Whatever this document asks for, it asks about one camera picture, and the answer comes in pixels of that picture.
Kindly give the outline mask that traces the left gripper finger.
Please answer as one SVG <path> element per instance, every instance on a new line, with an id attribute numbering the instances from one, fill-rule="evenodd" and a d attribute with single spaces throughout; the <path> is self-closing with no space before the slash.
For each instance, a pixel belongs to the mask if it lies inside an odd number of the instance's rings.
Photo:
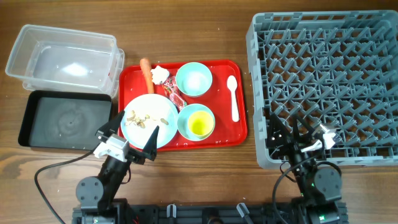
<path id="1" fill-rule="evenodd" d="M 122 110 L 121 112 L 118 113 L 118 115 L 102 125 L 96 132 L 95 136 L 98 137 L 98 139 L 108 139 L 110 138 L 113 134 L 116 134 L 120 125 L 122 118 L 124 116 L 125 112 Z"/>
<path id="2" fill-rule="evenodd" d="M 159 133 L 159 126 L 156 126 L 146 145 L 143 148 L 143 153 L 146 159 L 154 161 L 157 156 L 157 137 Z"/>

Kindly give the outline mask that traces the light blue bowl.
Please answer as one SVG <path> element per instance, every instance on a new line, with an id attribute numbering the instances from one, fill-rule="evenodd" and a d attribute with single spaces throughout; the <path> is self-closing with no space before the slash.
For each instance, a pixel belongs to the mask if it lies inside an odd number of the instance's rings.
<path id="1" fill-rule="evenodd" d="M 178 119 L 177 119 L 178 131 L 185 139 L 188 139 L 190 141 L 202 141 L 202 140 L 206 139 L 207 137 L 209 137 L 212 134 L 211 133 L 209 136 L 207 136 L 204 139 L 199 139 L 196 136 L 194 136 L 188 129 L 188 118 L 189 118 L 189 116 L 192 113 L 194 113 L 196 111 L 201 111 L 201 110 L 210 112 L 213 115 L 214 119 L 215 119 L 215 116 L 214 116 L 213 112 L 207 106 L 202 105 L 202 104 L 198 104 L 198 103 L 190 104 L 190 105 L 184 107 L 184 109 L 181 110 L 181 112 L 179 112 Z"/>

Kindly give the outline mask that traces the yellow plastic cup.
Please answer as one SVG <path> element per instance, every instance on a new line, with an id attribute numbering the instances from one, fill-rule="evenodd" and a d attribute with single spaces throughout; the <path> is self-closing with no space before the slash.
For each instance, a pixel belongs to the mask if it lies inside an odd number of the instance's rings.
<path id="1" fill-rule="evenodd" d="M 188 118 L 189 131 L 199 139 L 209 136 L 215 128 L 215 119 L 210 112 L 196 111 Z"/>

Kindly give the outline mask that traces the white plastic spoon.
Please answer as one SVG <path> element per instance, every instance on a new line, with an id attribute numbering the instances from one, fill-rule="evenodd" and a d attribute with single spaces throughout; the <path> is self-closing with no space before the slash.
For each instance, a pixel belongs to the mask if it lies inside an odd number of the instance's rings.
<path id="1" fill-rule="evenodd" d="M 236 98 L 237 87 L 238 83 L 236 78 L 233 75 L 230 75 L 227 79 L 227 88 L 231 92 L 231 116 L 234 122 L 239 121 L 239 110 Z"/>

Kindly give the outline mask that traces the mint green bowl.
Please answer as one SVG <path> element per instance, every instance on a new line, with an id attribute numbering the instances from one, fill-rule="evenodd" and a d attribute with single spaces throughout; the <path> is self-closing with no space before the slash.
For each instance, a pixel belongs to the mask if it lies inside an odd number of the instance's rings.
<path id="1" fill-rule="evenodd" d="M 187 96 L 199 97 L 204 95 L 213 83 L 210 69 L 199 62 L 189 62 L 182 65 L 176 75 L 178 89 Z"/>

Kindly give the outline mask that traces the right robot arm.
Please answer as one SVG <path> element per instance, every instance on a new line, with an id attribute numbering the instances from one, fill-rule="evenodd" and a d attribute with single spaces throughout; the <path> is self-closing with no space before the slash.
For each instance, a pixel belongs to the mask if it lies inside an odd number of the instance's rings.
<path id="1" fill-rule="evenodd" d="M 295 223 L 340 223 L 342 172 L 334 163 L 317 162 L 325 150 L 336 144 L 336 129 L 319 124 L 311 127 L 303 118 L 294 115 L 293 130 L 289 131 L 274 113 L 270 115 L 266 147 L 277 155 L 288 157 L 290 167 L 277 179 L 272 191 L 275 218 L 287 223 L 277 208 L 276 193 L 283 178 L 291 172 L 301 196 L 292 199 L 289 218 Z"/>

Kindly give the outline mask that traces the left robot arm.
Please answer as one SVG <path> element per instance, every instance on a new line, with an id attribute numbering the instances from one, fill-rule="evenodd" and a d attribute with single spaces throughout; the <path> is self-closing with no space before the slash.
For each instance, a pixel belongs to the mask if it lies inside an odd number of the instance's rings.
<path id="1" fill-rule="evenodd" d="M 146 159 L 154 161 L 157 155 L 156 126 L 142 151 L 130 146 L 128 140 L 118 136 L 124 112 L 102 125 L 96 132 L 99 144 L 93 154 L 107 156 L 98 175 L 82 179 L 76 187 L 80 202 L 73 209 L 73 223 L 139 223 L 139 217 L 125 198 L 115 198 L 124 177 L 131 173 L 132 163 L 143 165 Z"/>

